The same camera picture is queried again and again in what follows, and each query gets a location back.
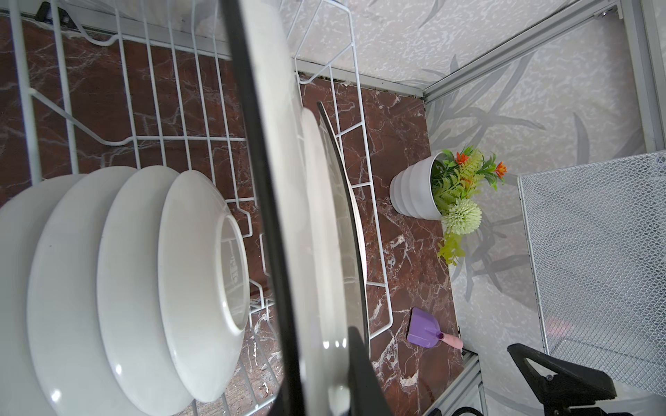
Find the square white plate black rim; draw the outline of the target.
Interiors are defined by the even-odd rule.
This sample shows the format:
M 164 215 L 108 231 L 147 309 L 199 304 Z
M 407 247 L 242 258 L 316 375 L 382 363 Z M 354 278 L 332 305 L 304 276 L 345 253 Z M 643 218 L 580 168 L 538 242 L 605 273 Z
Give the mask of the square white plate black rim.
M 245 118 L 281 342 L 282 384 L 302 390 L 301 415 L 350 412 L 349 357 L 326 349 L 315 279 L 303 107 L 274 1 L 220 5 Z

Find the pink object in basket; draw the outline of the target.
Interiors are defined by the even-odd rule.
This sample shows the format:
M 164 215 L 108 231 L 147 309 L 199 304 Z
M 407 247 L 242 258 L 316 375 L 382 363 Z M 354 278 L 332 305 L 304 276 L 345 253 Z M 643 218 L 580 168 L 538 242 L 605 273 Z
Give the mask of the pink object in basket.
M 556 341 L 568 336 L 572 329 L 573 325 L 570 322 L 557 317 L 547 317 L 545 320 L 546 338 L 550 343 L 556 343 Z

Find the white pot artificial flowers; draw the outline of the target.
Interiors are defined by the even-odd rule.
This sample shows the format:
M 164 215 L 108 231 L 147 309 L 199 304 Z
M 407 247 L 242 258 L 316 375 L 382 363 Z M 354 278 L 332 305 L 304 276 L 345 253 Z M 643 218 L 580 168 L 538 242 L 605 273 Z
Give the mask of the white pot artificial flowers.
M 482 209 L 473 197 L 484 182 L 496 190 L 506 175 L 504 162 L 495 154 L 485 156 L 476 146 L 457 153 L 443 149 L 395 175 L 390 201 L 404 216 L 440 222 L 443 239 L 438 257 L 457 265 L 466 256 L 463 238 L 476 232 L 482 221 Z

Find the square white plate rear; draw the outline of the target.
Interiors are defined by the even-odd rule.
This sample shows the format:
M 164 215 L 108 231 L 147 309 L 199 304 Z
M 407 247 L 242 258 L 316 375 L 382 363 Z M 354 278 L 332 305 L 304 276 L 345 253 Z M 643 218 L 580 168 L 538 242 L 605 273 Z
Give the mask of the square white plate rear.
M 367 256 L 356 197 L 324 104 L 318 102 L 314 111 L 306 107 L 302 116 L 324 347 L 346 346 L 348 328 L 353 327 L 369 353 Z

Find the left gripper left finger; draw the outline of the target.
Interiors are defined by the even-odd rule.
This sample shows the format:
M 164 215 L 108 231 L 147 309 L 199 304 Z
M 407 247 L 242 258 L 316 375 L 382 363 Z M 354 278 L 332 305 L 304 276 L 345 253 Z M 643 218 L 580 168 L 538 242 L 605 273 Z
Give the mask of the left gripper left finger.
M 272 402 L 268 416 L 289 416 L 302 414 L 302 390 L 282 384 Z

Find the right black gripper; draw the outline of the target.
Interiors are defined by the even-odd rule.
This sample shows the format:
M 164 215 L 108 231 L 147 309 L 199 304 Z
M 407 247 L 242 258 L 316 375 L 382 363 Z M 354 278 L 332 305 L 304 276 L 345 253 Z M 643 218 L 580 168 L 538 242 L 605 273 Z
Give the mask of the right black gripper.
M 605 415 L 596 403 L 617 398 L 615 384 L 603 371 L 565 362 L 527 345 L 507 348 L 544 415 Z

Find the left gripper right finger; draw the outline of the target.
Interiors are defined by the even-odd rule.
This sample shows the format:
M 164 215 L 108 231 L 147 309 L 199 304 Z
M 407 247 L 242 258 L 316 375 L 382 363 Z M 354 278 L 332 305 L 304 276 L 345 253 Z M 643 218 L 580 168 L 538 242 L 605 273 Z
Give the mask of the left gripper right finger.
M 379 385 L 369 352 L 357 327 L 349 327 L 350 415 L 391 415 Z

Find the white mesh wall basket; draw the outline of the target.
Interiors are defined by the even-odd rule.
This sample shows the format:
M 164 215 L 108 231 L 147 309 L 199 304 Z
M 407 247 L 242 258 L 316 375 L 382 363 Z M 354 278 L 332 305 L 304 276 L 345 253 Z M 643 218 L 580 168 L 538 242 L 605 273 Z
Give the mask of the white mesh wall basket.
M 664 395 L 664 152 L 524 175 L 519 192 L 546 353 Z M 550 343 L 547 317 L 572 331 Z

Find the round white plate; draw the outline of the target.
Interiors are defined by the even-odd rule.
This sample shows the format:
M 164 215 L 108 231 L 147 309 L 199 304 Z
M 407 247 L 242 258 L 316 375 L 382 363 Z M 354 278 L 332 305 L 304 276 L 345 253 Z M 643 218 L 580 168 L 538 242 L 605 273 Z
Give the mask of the round white plate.
M 45 180 L 1 208 L 1 414 L 53 415 L 29 351 L 27 291 L 36 245 L 50 214 L 83 179 L 71 174 Z
M 59 415 L 138 415 L 102 341 L 96 275 L 102 231 L 135 168 L 114 166 L 78 180 L 50 214 L 29 276 L 27 329 L 40 387 Z
M 147 415 L 173 415 L 193 400 L 178 376 L 161 319 L 161 213 L 178 173 L 149 166 L 119 190 L 102 232 L 97 308 L 103 345 L 121 390 Z
M 168 350 L 195 400 L 225 392 L 249 317 L 243 235 L 220 192 L 197 171 L 171 185 L 161 215 L 158 287 Z

